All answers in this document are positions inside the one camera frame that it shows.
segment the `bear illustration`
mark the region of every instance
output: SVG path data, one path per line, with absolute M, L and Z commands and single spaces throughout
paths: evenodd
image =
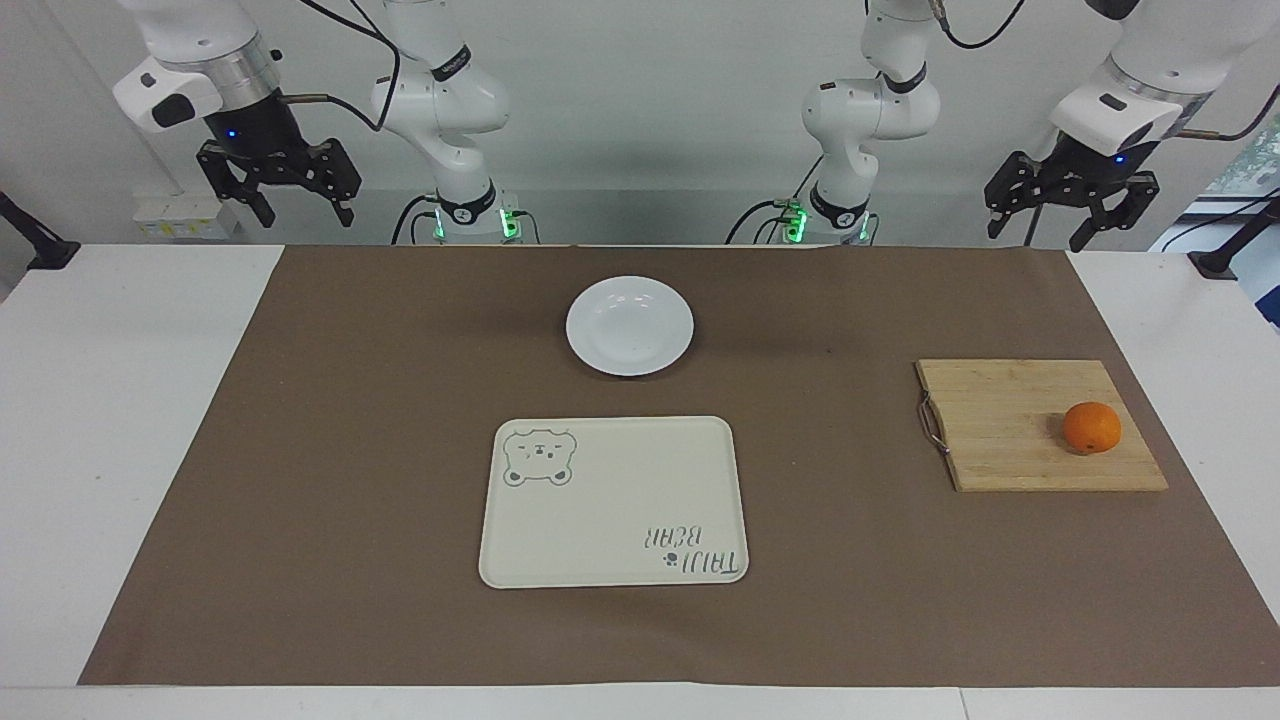
M 507 456 L 502 479 L 511 487 L 520 487 L 525 480 L 548 480 L 553 486 L 563 486 L 573 477 L 568 462 L 575 450 L 577 439 L 567 432 L 515 433 L 502 442 L 502 452 Z

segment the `cutting board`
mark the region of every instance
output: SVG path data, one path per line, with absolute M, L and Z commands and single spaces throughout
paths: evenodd
M 1097 360 L 919 360 L 922 421 L 945 446 L 960 492 L 1162 491 L 1160 466 L 1111 375 Z M 1071 450 L 1062 416 L 1078 402 L 1110 405 L 1120 445 Z

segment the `orange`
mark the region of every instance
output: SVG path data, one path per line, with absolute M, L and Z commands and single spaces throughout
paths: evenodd
M 1106 452 L 1120 443 L 1120 416 L 1110 405 L 1082 402 L 1066 411 L 1062 437 L 1085 455 Z

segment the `black stand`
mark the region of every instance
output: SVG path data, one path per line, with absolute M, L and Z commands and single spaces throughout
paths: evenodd
M 61 270 L 72 261 L 72 256 L 79 250 L 78 242 L 63 240 L 54 231 L 45 227 L 36 218 L 18 208 L 9 196 L 0 192 L 0 217 L 9 220 L 27 242 L 36 249 L 36 259 L 28 265 L 28 270 Z
M 1267 206 L 1257 215 L 1253 215 L 1243 228 L 1238 229 L 1235 234 L 1224 242 L 1222 247 L 1212 252 L 1188 252 L 1187 256 L 1204 278 L 1211 281 L 1234 281 L 1235 273 L 1231 272 L 1231 259 L 1276 220 L 1280 220 L 1280 197 L 1267 202 Z

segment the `black cable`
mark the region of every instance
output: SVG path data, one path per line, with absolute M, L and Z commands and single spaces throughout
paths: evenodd
M 419 213 L 417 215 L 413 215 L 412 220 L 408 222 L 408 241 L 413 245 L 417 245 L 417 222 L 422 218 L 435 218 L 435 211 Z
M 340 24 L 340 26 L 343 26 L 343 27 L 346 27 L 348 29 L 353 29 L 353 31 L 356 31 L 356 32 L 358 32 L 361 35 L 367 35 L 369 37 L 372 37 L 374 40 L 381 40 L 381 37 L 379 37 L 379 35 L 380 35 L 379 31 L 370 29 L 367 27 L 361 27 L 361 26 L 358 26 L 358 24 L 348 20 L 347 18 L 339 15 L 338 13 L 334 13 L 329 8 L 325 8 L 324 5 L 316 3 L 315 0 L 298 0 L 298 3 L 302 3 L 307 8 L 311 8 L 312 10 L 320 13 L 321 15 L 329 18 L 330 20 L 333 20 L 333 22 L 335 22 L 335 23 L 338 23 L 338 24 Z
M 439 202 L 439 201 L 440 201 L 439 197 L 433 197 L 430 195 L 419 195 L 417 197 L 410 200 L 404 205 L 404 209 L 401 210 L 399 219 L 396 220 L 396 229 L 392 231 L 392 245 L 399 242 L 399 233 L 404 228 L 404 220 L 408 219 L 408 214 L 413 211 L 413 208 L 417 208 L 419 202 Z
M 1014 5 L 1014 9 L 1009 12 L 1009 17 L 1005 18 L 1005 22 L 1000 23 L 1000 27 L 996 28 L 996 32 L 991 33 L 991 37 L 988 37 L 987 40 L 982 40 L 979 42 L 965 42 L 959 37 L 956 37 L 955 35 L 951 35 L 951 20 L 947 19 L 947 12 L 942 8 L 942 3 L 936 4 L 934 17 L 938 20 L 938 26 L 942 27 L 943 35 L 947 36 L 947 40 L 950 40 L 952 45 L 955 45 L 956 47 L 961 47 L 964 50 L 978 50 L 979 47 L 986 47 L 987 45 L 991 45 L 992 42 L 995 42 L 997 37 L 1005 33 L 1005 31 L 1009 28 L 1009 24 L 1012 23 L 1014 18 L 1018 17 L 1018 12 L 1023 9 L 1024 3 L 1027 3 L 1027 0 L 1018 0 L 1018 4 Z
M 751 238 L 751 245 L 758 245 L 760 242 L 760 234 L 764 232 L 765 225 L 773 224 L 774 225 L 773 229 L 777 229 L 777 225 L 780 223 L 782 223 L 782 220 L 778 219 L 778 218 L 769 218 L 768 220 L 764 220 L 763 223 L 760 223 L 760 227 L 755 228 L 755 237 Z M 773 233 L 769 233 L 769 240 L 771 241 L 773 240 L 772 236 L 773 236 Z
M 1183 232 L 1175 234 L 1174 237 L 1169 238 L 1165 242 L 1165 245 L 1160 246 L 1160 251 L 1164 252 L 1164 251 L 1169 250 L 1169 246 L 1172 245 L 1175 240 L 1183 237 L 1184 234 L 1187 234 L 1187 233 L 1189 233 L 1192 231 L 1198 231 L 1198 229 L 1201 229 L 1203 227 L 1207 227 L 1207 225 L 1212 225 L 1213 223 L 1220 223 L 1220 222 L 1222 222 L 1222 220 L 1225 220 L 1228 218 L 1231 218 L 1234 215 L 1239 215 L 1240 213 L 1248 210 L 1249 208 L 1253 208 L 1258 202 L 1266 202 L 1267 200 L 1271 200 L 1272 197 L 1276 196 L 1277 192 L 1280 192 L 1280 187 L 1272 190 L 1271 192 L 1263 195 L 1262 197 L 1258 197 L 1257 200 L 1249 202 L 1248 205 L 1242 205 L 1242 206 L 1236 208 L 1235 210 L 1231 210 L 1230 213 L 1228 213 L 1225 215 L 1219 215 L 1216 218 L 1210 218 L 1210 219 L 1204 220 L 1203 223 L 1197 223 L 1197 224 L 1194 224 L 1194 225 L 1184 229 Z
M 791 193 L 791 200 L 796 200 L 797 197 L 800 197 L 800 192 L 804 190 L 805 183 L 809 182 L 809 178 L 813 177 L 813 173 L 818 169 L 818 165 L 820 164 L 822 164 L 822 155 L 818 155 L 818 159 L 814 160 L 813 165 L 809 167 L 809 172 L 804 174 L 804 179 L 801 179 L 800 184 L 796 186 L 796 191 Z M 787 211 L 786 208 L 778 211 L 780 220 L 786 214 L 786 211 Z M 769 240 L 764 241 L 764 245 L 773 245 L 773 233 L 777 232 L 778 227 L 780 225 L 773 225 L 769 229 Z
M 876 229 L 870 232 L 870 234 L 869 234 L 870 240 L 867 242 L 867 247 L 874 246 L 876 245 L 876 236 L 879 234 L 879 215 L 877 215 L 876 213 L 872 213 L 870 217 L 867 218 L 867 222 L 870 222 L 870 220 L 876 220 Z
M 1036 225 L 1039 224 L 1039 214 L 1044 211 L 1044 205 L 1037 205 L 1036 211 L 1032 213 L 1032 223 L 1027 225 L 1027 237 L 1023 238 L 1023 247 L 1032 246 L 1032 238 L 1036 237 Z
M 750 218 L 755 213 L 759 213 L 760 210 L 764 210 L 765 208 L 772 208 L 772 206 L 773 206 L 772 200 L 762 200 L 755 205 L 748 208 L 746 213 L 742 213 L 742 215 L 737 219 L 737 222 L 733 223 L 733 229 L 728 231 L 728 236 L 724 238 L 724 245 L 733 242 L 733 236 L 737 234 L 737 228 L 742 227 L 742 223 L 745 223 L 748 218 Z
M 1220 132 L 1211 129 L 1184 129 L 1179 132 L 1175 137 L 1190 137 L 1193 140 L 1219 140 L 1222 142 L 1235 142 L 1236 140 L 1240 140 L 1244 136 L 1249 135 L 1251 132 L 1258 129 L 1258 126 L 1262 124 L 1262 120 L 1267 117 L 1267 113 L 1271 111 L 1271 106 L 1276 104 L 1277 96 L 1280 96 L 1280 85 L 1275 86 L 1275 88 L 1271 90 L 1271 97 L 1267 97 L 1266 104 L 1262 105 L 1262 109 L 1258 110 L 1257 115 L 1254 115 L 1253 122 L 1251 122 L 1248 127 L 1245 127 L 1240 132 L 1233 132 L 1231 135 L 1222 135 Z
M 321 15 L 324 15 L 324 17 L 334 20 L 335 23 L 338 23 L 338 24 L 340 24 L 340 26 L 343 26 L 343 27 L 346 27 L 348 29 L 353 29 L 353 31 L 356 31 L 356 32 L 358 32 L 358 33 L 361 33 L 364 36 L 371 37 L 371 38 L 381 42 L 383 45 L 385 45 L 392 51 L 392 56 L 393 56 L 393 59 L 392 59 L 392 77 L 390 77 L 390 83 L 392 85 L 387 90 L 387 100 L 383 101 L 383 110 L 378 115 L 378 122 L 374 122 L 372 119 L 370 119 L 369 115 L 366 115 L 365 113 L 362 113 L 358 109 L 356 109 L 356 106 L 352 105 L 351 102 L 347 102 L 346 100 L 334 97 L 333 95 L 319 95 L 319 94 L 317 95 L 285 95 L 284 96 L 284 101 L 285 102 L 291 102 L 291 104 L 332 102 L 332 104 L 334 104 L 334 105 L 337 105 L 337 106 L 339 106 L 339 108 L 349 111 L 351 114 L 356 115 L 357 118 L 360 118 L 361 122 L 364 122 L 366 126 L 369 126 L 369 128 L 371 131 L 380 132 L 384 127 L 387 127 L 387 115 L 392 110 L 392 97 L 396 96 L 396 87 L 399 85 L 399 74 L 401 74 L 401 53 L 399 53 L 399 47 L 396 47 L 396 44 L 392 42 L 392 40 L 389 37 L 387 37 L 387 35 L 381 31 L 381 28 L 379 28 L 378 24 L 374 23 L 372 18 L 369 17 L 369 13 L 366 13 L 365 9 L 361 8 L 358 3 L 356 3 L 356 0 L 349 0 L 351 6 L 355 8 L 357 13 L 360 13 L 360 17 L 364 18 L 366 23 L 369 23 L 367 28 L 362 27 L 362 26 L 360 26 L 357 23 L 351 22 L 349 19 L 339 15 L 338 13 L 334 13 L 333 10 L 325 8 L 324 5 L 320 5 L 315 0 L 298 0 L 298 3 L 302 3 L 307 8 L 311 8 L 312 10 L 320 13 Z
M 511 214 L 512 218 L 529 218 L 529 222 L 534 224 L 534 242 L 538 245 L 543 243 L 543 233 L 538 232 L 538 218 L 534 217 L 529 210 L 516 210 Z

